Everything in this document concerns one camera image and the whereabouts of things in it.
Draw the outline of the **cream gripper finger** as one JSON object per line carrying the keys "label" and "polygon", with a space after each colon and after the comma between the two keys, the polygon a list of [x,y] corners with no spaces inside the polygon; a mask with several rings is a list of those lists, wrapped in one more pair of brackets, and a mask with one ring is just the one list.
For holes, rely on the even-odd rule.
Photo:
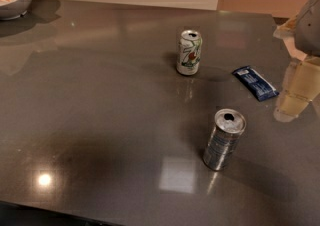
{"label": "cream gripper finger", "polygon": [[298,50],[295,46],[295,29],[296,29],[297,17],[289,18],[285,23],[276,27],[276,30],[273,33],[275,38],[281,39],[285,47],[287,48],[289,55],[292,58],[298,59],[300,61],[304,61],[307,55]]}

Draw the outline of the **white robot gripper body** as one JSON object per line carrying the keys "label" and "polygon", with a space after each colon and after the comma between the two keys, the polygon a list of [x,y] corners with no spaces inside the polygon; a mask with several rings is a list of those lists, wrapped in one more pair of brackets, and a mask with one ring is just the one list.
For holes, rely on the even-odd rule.
{"label": "white robot gripper body", "polygon": [[308,0],[297,15],[295,46],[313,56],[320,56],[320,0]]}

